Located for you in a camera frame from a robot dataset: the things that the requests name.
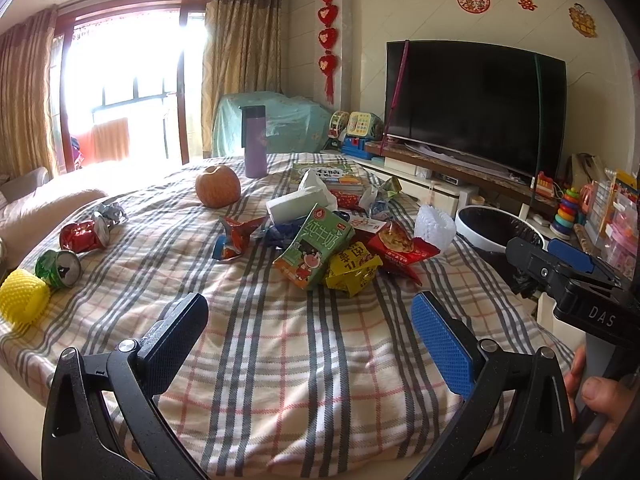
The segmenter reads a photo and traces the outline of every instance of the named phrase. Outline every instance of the television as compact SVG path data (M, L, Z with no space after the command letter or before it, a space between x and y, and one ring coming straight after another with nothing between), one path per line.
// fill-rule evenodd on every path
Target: television
M386 44L387 118L403 50L404 41ZM562 60L493 44L410 41L388 133L533 176L540 132L540 170L555 178L565 107Z

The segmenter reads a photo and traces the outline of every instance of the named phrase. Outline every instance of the purple thermos bottle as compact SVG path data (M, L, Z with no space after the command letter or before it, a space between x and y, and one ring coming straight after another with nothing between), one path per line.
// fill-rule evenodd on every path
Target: purple thermos bottle
M244 174L247 178L267 176L267 119L264 106L241 106Z

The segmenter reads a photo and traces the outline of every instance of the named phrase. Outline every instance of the black trash bag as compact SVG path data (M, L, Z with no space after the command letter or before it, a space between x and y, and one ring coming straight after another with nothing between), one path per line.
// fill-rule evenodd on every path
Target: black trash bag
M504 214L499 209L468 207L458 212L460 219L473 231L492 242L506 247L512 238L522 238L537 247L542 247L540 236L519 218ZM523 298L530 298L538 290L540 284L522 270L512 266L507 256L498 251L485 251L474 247L463 235L458 234L474 251L509 285L514 294L521 294Z

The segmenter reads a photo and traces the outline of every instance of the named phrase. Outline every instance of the apple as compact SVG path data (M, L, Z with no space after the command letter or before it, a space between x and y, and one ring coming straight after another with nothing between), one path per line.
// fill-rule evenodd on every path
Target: apple
M240 179L224 164L209 166L196 177L196 195L207 207L226 207L240 200Z

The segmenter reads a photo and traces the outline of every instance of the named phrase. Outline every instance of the human hand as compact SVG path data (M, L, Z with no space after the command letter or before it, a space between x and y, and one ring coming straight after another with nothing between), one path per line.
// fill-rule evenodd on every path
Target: human hand
M584 346L581 346L575 352L571 370L564 376L564 386L569 397L572 420L575 420L576 417L575 396L580 388L585 364L586 350ZM582 466L588 467L595 462L613 434L616 433L620 422L622 422L629 406L631 406L635 392L625 388L617 381L601 377L590 377L584 381L580 394L583 402L594 412L602 413L607 417L607 423L600 431L596 442L582 457Z

